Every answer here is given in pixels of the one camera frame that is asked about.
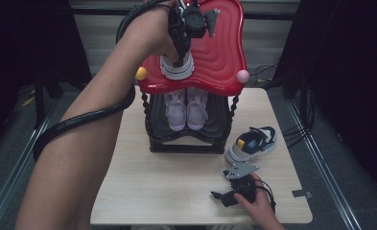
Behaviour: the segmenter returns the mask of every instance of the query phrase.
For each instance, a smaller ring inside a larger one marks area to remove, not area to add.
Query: light wood tabletop
[[[254,224],[240,205],[225,208],[211,195],[230,191],[223,171],[231,165],[223,154],[150,152],[140,96],[137,87],[136,99],[123,115],[113,159],[92,211],[92,224]],[[279,221],[310,222],[313,217],[306,198],[292,194],[302,188],[263,89],[242,91],[225,149],[249,127],[274,127],[278,133],[274,150],[253,158],[251,164],[260,167],[256,173],[272,189]],[[176,143],[204,145],[192,137]]]

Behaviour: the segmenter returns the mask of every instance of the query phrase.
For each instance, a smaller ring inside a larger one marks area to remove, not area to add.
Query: red plastic tray
[[[247,70],[242,48],[242,5],[237,0],[203,0],[200,1],[200,9],[202,12],[213,9],[221,12],[213,38],[206,32],[203,38],[192,39],[193,74],[184,80],[168,80],[161,73],[160,58],[148,57],[143,62],[148,75],[138,81],[143,92],[163,94],[188,86],[223,96],[235,96],[242,92],[245,85],[236,78],[240,70]]]

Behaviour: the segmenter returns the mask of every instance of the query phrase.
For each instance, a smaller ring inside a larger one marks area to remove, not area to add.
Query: forearm
[[[62,120],[125,99],[146,54],[120,40],[106,63]],[[122,113],[72,129],[49,143],[35,165],[17,229],[65,229],[88,225],[116,144]]]

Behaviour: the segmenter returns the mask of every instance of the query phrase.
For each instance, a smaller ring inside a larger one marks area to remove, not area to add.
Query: yellow ball
[[[136,73],[136,79],[141,81],[147,77],[147,70],[144,67],[139,67]]]

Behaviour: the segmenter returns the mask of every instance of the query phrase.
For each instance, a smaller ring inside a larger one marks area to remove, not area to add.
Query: sneaker
[[[248,163],[254,156],[263,156],[271,152],[275,147],[277,135],[275,129],[270,126],[255,128],[238,137],[236,143],[224,154],[231,163]]]
[[[193,130],[199,130],[208,119],[206,113],[206,102],[208,101],[208,92],[196,88],[187,88],[187,123],[188,127]]]
[[[185,89],[164,94],[165,116],[172,131],[181,131],[185,127]]]
[[[184,80],[192,75],[194,71],[194,60],[191,52],[188,52],[184,58],[184,64],[174,67],[173,63],[166,57],[160,57],[161,73],[169,80]]]

